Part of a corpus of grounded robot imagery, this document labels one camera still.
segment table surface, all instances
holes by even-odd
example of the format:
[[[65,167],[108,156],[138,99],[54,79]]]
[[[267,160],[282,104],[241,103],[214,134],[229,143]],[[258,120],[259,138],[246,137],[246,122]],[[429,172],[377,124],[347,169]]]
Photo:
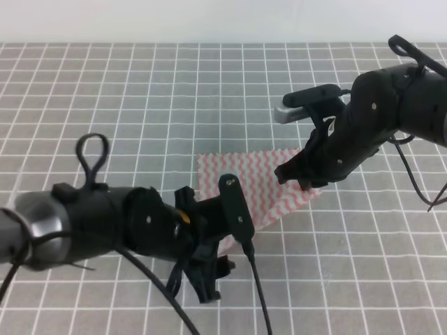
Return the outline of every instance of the table surface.
[[[445,62],[447,44],[420,43]],[[110,185],[197,187],[197,153],[302,147],[313,125],[272,123],[271,109],[315,84],[350,88],[359,72],[399,64],[385,43],[0,44],[0,201],[83,183],[75,141],[107,135]],[[446,180],[447,150],[405,146],[424,193]],[[99,147],[86,147],[89,161]],[[447,333],[447,207],[426,212],[395,148],[257,234],[275,334]],[[249,266],[219,281],[222,300],[178,300],[201,334],[265,334]],[[163,280],[171,264],[142,258]],[[109,254],[96,271],[21,269],[0,310],[1,334],[188,334],[161,295]],[[8,266],[0,267],[0,278]]]

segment cloth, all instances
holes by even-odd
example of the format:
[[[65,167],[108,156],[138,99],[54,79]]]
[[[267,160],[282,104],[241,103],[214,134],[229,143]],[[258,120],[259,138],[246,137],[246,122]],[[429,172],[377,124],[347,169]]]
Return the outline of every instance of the cloth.
[[[259,231],[320,194],[314,189],[302,191],[297,181],[288,181],[284,185],[279,185],[277,181],[274,169],[299,151],[277,149],[243,154],[199,154],[200,200],[218,196],[219,177],[232,172],[240,180],[255,231]],[[226,237],[219,244],[219,254],[225,253],[234,244],[232,236]]]

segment black cable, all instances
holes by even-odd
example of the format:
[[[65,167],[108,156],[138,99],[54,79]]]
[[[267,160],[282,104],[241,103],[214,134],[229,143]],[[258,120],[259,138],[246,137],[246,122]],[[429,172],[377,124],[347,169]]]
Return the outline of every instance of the black cable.
[[[395,138],[394,135],[391,137],[391,140],[396,141],[396,138]],[[410,165],[408,164],[408,161],[406,160],[404,153],[402,152],[402,150],[400,149],[400,146],[399,146],[398,144],[394,144],[394,145],[395,145],[395,147],[396,147],[396,150],[397,150],[397,152],[398,152],[400,158],[402,159],[402,162],[403,162],[403,164],[404,164],[404,166],[405,166],[405,169],[406,169],[406,171],[407,171],[407,173],[408,173],[408,176],[410,177],[411,184],[413,185],[414,190],[416,191],[416,194],[418,195],[418,197],[419,197],[425,204],[428,204],[428,205],[430,206],[430,207],[428,207],[428,210],[427,210],[427,211],[430,211],[434,206],[438,206],[438,205],[440,205],[440,204],[443,204],[443,203],[447,202],[447,197],[440,199],[441,195],[442,195],[442,194],[444,193],[444,191],[447,189],[447,184],[444,185],[444,187],[439,191],[439,193],[438,193],[438,195],[436,196],[436,198],[434,199],[434,201],[430,201],[430,200],[428,200],[428,199],[422,194],[422,192],[421,192],[420,189],[419,189],[418,183],[417,183],[416,180],[414,179],[413,172],[411,171]]]
[[[270,317],[268,316],[267,304],[265,303],[263,288],[261,286],[261,281],[259,280],[258,270],[256,268],[256,262],[254,260],[254,247],[253,243],[246,242],[242,244],[242,249],[244,250],[244,254],[248,258],[251,270],[253,271],[254,280],[256,282],[256,288],[258,289],[259,301],[261,302],[261,306],[263,308],[265,326],[267,327],[267,334],[273,335],[272,325],[270,323]]]
[[[137,259],[131,253],[129,253],[125,248],[122,248],[121,246],[118,246],[118,245],[112,243],[111,241],[108,241],[108,240],[106,240],[102,237],[96,236],[94,234],[75,233],[75,232],[52,232],[50,234],[47,234],[45,236],[42,236],[42,237],[32,240],[31,245],[35,247],[35,246],[43,244],[51,239],[56,239],[56,238],[61,238],[61,237],[62,238],[70,238],[70,237],[73,237],[76,235],[93,239],[95,242],[98,242],[99,244],[107,246],[108,248],[110,248],[110,249],[116,251],[117,253],[119,253],[120,255],[122,255],[130,263],[135,265],[142,273],[144,273],[146,275],[146,277],[155,285],[155,287],[159,289],[161,294],[169,301],[169,303],[174,308],[174,310],[177,312],[177,314],[182,319],[182,321],[184,322],[186,327],[189,329],[189,331],[193,335],[200,335],[200,333],[196,329],[196,326],[194,326],[191,319],[189,319],[188,315],[183,311],[183,309],[179,305],[179,303],[169,294],[169,292],[164,287],[163,283],[141,261],[139,261],[139,259]],[[20,255],[22,253],[24,253],[25,256],[22,255],[22,257],[20,259],[21,261],[14,262],[10,271],[6,275],[6,278],[0,287],[0,303],[5,295],[6,290],[8,289],[8,286],[10,285],[10,282],[12,281],[15,273],[17,272],[17,269],[19,268],[20,265],[24,264],[24,259],[27,254],[27,250],[28,250],[28,246],[26,245],[19,252]]]
[[[407,138],[404,138],[402,140],[397,140],[394,136],[390,138],[387,142],[393,144],[393,145],[404,145],[410,143],[412,140],[415,139],[415,135],[410,135]]]
[[[6,274],[5,279],[3,280],[3,283],[1,283],[0,286],[0,305],[3,301],[3,298],[6,295],[6,291],[8,290],[9,286],[11,285],[11,282],[14,279],[15,274],[17,273],[19,267],[23,264],[23,262],[27,258],[28,253],[28,244],[25,244],[22,249],[17,253],[16,257],[13,260],[13,266],[9,269],[8,273]]]

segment pink and white cloth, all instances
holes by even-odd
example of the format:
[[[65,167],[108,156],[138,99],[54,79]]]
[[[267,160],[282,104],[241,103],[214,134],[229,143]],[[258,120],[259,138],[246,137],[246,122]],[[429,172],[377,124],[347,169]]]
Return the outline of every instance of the pink and white cloth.
[[[302,191],[297,181],[279,185],[274,169],[294,157],[299,149],[277,149],[243,154],[199,154],[198,185],[200,199],[219,195],[219,177],[225,173],[238,176],[256,231],[271,225],[287,213],[306,205],[319,195],[311,189]],[[219,253],[226,252],[235,240],[226,237]]]

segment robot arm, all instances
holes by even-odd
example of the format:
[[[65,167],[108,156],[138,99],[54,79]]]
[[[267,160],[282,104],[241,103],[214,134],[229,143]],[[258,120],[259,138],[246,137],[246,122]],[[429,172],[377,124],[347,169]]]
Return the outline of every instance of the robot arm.
[[[304,149],[275,170],[280,184],[297,179],[308,189],[341,181],[397,131],[447,147],[447,69],[399,36],[388,43],[417,63],[358,76],[347,105],[339,97],[348,91],[333,84],[284,96],[275,120],[310,117],[315,129]]]

